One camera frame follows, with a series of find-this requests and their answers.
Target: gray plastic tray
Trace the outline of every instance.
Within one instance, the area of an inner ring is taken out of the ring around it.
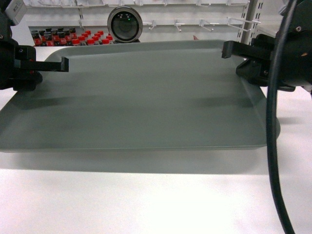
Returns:
[[[0,150],[257,148],[266,99],[221,58],[221,41],[65,48],[70,72],[44,72],[0,111]]]

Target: metal peg hook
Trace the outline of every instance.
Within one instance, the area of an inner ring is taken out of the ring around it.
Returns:
[[[151,23],[143,23],[143,25],[150,25],[148,29],[152,31],[153,28],[155,28],[157,25],[155,23],[155,20],[153,20]]]
[[[208,5],[202,5],[201,4],[201,0],[197,0],[196,1],[196,6],[206,6],[207,7],[207,6],[211,6],[211,3],[209,3]]]
[[[201,19],[200,22],[199,22],[199,26],[204,28],[204,29],[206,29],[206,30],[208,30],[209,32],[212,32],[214,29],[213,28],[206,28],[205,27],[205,23],[208,24],[208,25],[212,25],[212,26],[215,26],[216,24],[219,24],[219,23],[209,23],[209,22]]]
[[[179,27],[181,25],[185,25],[184,23],[178,23],[177,20],[175,21],[175,27],[177,28],[177,30],[179,31],[179,33],[182,31]]]
[[[138,0],[138,3],[136,2],[136,0],[133,0],[134,4],[137,6],[143,6],[143,2],[142,0]]]
[[[249,3],[250,3],[250,1],[248,1],[246,4],[240,4],[240,3],[236,4],[236,3],[232,3],[232,0],[228,0],[226,5],[227,6],[246,6]]]
[[[240,28],[240,27],[234,26],[234,25],[231,24],[231,20],[241,21],[241,22],[245,22],[245,23],[252,23],[252,24],[259,24],[259,23],[261,23],[259,21],[255,21],[255,20],[249,21],[249,20],[245,20],[245,19],[228,18],[228,26],[233,27],[233,28],[237,28],[237,29],[242,30],[244,32],[251,31],[251,28],[250,29],[244,29],[244,28]]]

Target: table surface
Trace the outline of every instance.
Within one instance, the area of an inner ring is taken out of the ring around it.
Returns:
[[[38,48],[38,60],[54,50]],[[0,91],[0,106],[13,95]],[[281,186],[298,234],[312,230],[311,114],[303,89],[278,93]],[[0,153],[0,206],[6,234],[283,233],[266,147]]]

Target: red bottle cap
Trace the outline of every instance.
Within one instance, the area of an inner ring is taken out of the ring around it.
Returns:
[[[80,41],[79,41],[79,39],[73,39],[72,43],[73,43],[73,45],[79,45]]]
[[[103,44],[109,44],[109,39],[107,39],[107,38],[103,39],[103,40],[102,40],[102,43],[103,43]]]
[[[94,39],[88,39],[87,43],[88,45],[94,45]]]
[[[78,39],[81,41],[84,41],[84,40],[86,40],[86,38],[84,37],[84,36],[80,36],[80,37],[78,37]]]

